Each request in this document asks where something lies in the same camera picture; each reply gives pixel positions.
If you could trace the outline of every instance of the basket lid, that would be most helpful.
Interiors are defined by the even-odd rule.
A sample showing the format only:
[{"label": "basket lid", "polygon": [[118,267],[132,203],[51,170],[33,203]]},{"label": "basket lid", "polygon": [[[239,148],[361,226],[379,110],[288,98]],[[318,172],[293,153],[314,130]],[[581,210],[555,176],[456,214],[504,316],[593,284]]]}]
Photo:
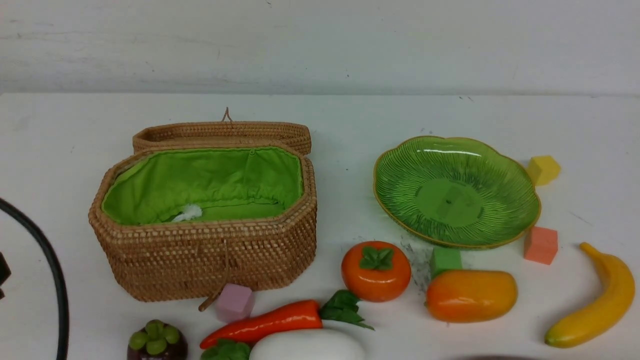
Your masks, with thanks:
[{"label": "basket lid", "polygon": [[311,153],[307,126],[291,122],[233,121],[226,109],[221,121],[183,122],[148,127],[133,136],[134,152],[182,144],[246,143],[270,140],[283,143],[302,155]]}]

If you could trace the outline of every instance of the yellow cube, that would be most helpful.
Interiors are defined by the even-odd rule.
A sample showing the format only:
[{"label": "yellow cube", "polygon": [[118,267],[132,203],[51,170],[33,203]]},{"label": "yellow cube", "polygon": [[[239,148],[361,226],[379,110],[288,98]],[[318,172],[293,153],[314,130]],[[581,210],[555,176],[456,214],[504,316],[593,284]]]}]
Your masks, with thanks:
[{"label": "yellow cube", "polygon": [[534,156],[529,162],[527,173],[534,186],[546,185],[560,175],[560,164],[551,155]]}]

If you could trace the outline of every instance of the toy mangosteen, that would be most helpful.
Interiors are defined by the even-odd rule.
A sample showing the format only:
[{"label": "toy mangosteen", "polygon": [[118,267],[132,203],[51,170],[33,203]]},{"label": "toy mangosteen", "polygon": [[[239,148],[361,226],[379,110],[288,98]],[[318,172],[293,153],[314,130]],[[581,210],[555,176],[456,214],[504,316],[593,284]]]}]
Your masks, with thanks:
[{"label": "toy mangosteen", "polygon": [[129,339],[127,360],[186,360],[189,347],[182,333],[160,320],[151,320]]}]

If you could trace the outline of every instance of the foam block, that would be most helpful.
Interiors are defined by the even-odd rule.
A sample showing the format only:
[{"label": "foam block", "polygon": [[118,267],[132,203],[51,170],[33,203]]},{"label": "foam block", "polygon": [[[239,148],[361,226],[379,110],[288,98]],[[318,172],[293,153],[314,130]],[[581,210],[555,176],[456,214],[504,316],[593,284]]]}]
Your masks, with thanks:
[{"label": "foam block", "polygon": [[534,227],[524,241],[524,258],[551,265],[558,252],[558,232],[544,227]]},{"label": "foam block", "polygon": [[549,184],[560,175],[560,170],[560,164],[551,155],[534,156],[527,167],[534,186]]},{"label": "foam block", "polygon": [[246,286],[227,284],[222,289],[214,308],[222,322],[230,323],[248,318],[255,305],[255,295]]},{"label": "foam block", "polygon": [[432,279],[446,270],[462,269],[460,251],[446,247],[434,247],[429,265],[431,266]]}]

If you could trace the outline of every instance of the white wall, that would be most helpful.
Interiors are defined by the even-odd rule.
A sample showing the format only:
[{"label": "white wall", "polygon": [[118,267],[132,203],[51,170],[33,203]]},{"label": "white wall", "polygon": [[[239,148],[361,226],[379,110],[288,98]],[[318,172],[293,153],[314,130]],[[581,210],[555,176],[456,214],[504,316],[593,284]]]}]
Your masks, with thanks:
[{"label": "white wall", "polygon": [[640,95],[638,0],[0,0],[0,92]]}]

